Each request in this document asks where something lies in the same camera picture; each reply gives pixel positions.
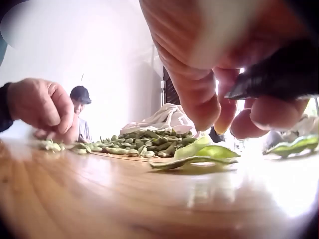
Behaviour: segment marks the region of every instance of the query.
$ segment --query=person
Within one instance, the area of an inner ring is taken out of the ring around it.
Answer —
[[[290,41],[308,37],[307,26],[311,24],[301,23],[285,2],[269,0],[263,9],[256,11],[258,14],[245,31],[246,35],[242,34],[240,39],[236,38],[236,44],[223,49],[218,61],[211,62],[210,46],[202,44],[204,54],[191,63],[190,50],[195,47],[203,27],[195,2],[140,0],[140,5],[183,109],[197,130],[204,131],[214,125],[216,132],[223,134],[230,127],[235,137],[245,139],[265,135],[272,128],[295,125],[308,100],[283,101],[270,96],[249,99],[245,110],[235,117],[236,102],[225,99],[224,95],[234,84],[239,68],[267,58]],[[215,78],[219,80],[218,96]],[[10,127],[12,120],[22,119],[52,131],[58,138],[78,139],[78,116],[60,85],[28,78],[6,84],[0,95],[4,113],[0,120],[2,131]]]
[[[308,31],[313,25],[305,18],[307,14],[291,11],[288,5],[291,1],[263,1],[263,8],[258,9],[258,14],[251,15],[254,20],[249,21],[243,34],[238,36],[234,35],[236,28],[229,28],[234,25],[231,19],[238,12],[252,9],[250,6],[235,7],[235,1],[139,1],[159,57],[185,113],[198,130],[204,131],[214,125],[215,131],[223,134],[230,127],[232,135],[245,139],[263,136],[270,129],[288,129],[296,124],[307,106],[307,99],[286,101],[272,96],[248,99],[245,109],[235,117],[236,101],[224,97],[234,85],[240,68],[261,62],[292,41],[313,36]],[[302,11],[311,3],[300,1],[300,4],[304,8],[293,9]],[[311,23],[317,26],[317,15],[310,16],[314,17]],[[226,35],[225,29],[229,29],[227,39],[222,38]],[[218,58],[214,58],[215,51],[219,50],[214,40],[219,39],[222,39],[218,42],[220,45],[232,39],[235,41],[219,52]],[[218,95],[215,92],[216,79],[219,81]]]
[[[226,142],[225,136],[217,134],[214,127],[211,127],[211,131],[209,133],[209,136],[213,140],[214,143]]]
[[[79,123],[79,133],[78,142],[90,143],[92,141],[92,136],[90,135],[90,130],[88,123],[79,117],[79,114],[85,108],[86,105],[91,104],[91,99],[88,90],[83,86],[76,86],[72,89],[70,93],[71,101],[74,105],[74,113],[78,116]],[[38,129],[33,136],[40,140],[51,139],[54,133],[49,133],[43,129]]]
[[[74,104],[74,113],[79,116],[86,105],[91,104],[88,90],[83,86],[76,86],[72,89],[70,98]],[[92,136],[87,122],[79,117],[79,141],[91,142]]]

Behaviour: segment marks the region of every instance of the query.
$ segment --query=hand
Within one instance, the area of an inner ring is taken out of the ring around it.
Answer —
[[[288,129],[298,122],[307,100],[283,101],[270,96],[249,99],[245,109],[235,117],[236,101],[224,98],[240,68],[256,64],[289,41],[306,36],[299,19],[283,2],[268,1],[249,29],[224,50],[218,61],[210,58],[209,43],[201,46],[206,49],[201,59],[192,59],[192,50],[198,47],[200,30],[204,29],[196,1],[180,4],[140,0],[140,3],[159,56],[197,130],[207,130],[214,124],[216,132],[223,134],[231,125],[232,134],[245,139],[260,137],[272,128]],[[215,78],[219,81],[218,95]]]
[[[70,97],[58,83],[35,78],[12,83],[8,107],[13,120],[21,119],[59,141],[78,139],[78,117]]]

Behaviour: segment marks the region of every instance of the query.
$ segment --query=sleeve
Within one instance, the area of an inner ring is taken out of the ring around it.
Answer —
[[[85,134],[86,134],[86,139],[92,142],[92,136],[90,135],[90,129],[87,122],[85,122]]]
[[[13,125],[7,102],[7,90],[10,83],[0,88],[0,132],[3,132]]]

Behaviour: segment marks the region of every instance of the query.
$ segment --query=man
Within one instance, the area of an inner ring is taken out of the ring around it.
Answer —
[[[70,98],[74,104],[74,113],[79,116],[86,105],[91,104],[89,92],[83,86],[76,86],[72,89]],[[87,122],[79,117],[79,141],[91,142],[92,137]]]
[[[79,117],[79,114],[85,108],[86,105],[91,104],[91,99],[88,90],[83,86],[76,86],[72,89],[70,93],[70,98],[74,106],[74,115],[77,117],[78,121],[78,142],[90,143],[92,137],[90,135],[90,130],[87,122]],[[62,141],[63,138],[59,139],[54,133],[47,133],[47,131],[38,129],[34,134],[37,139],[54,139],[56,141]]]

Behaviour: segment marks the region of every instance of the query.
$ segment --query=wooden table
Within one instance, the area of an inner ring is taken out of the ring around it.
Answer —
[[[28,239],[294,239],[318,209],[318,155],[224,172],[0,144],[0,215]]]

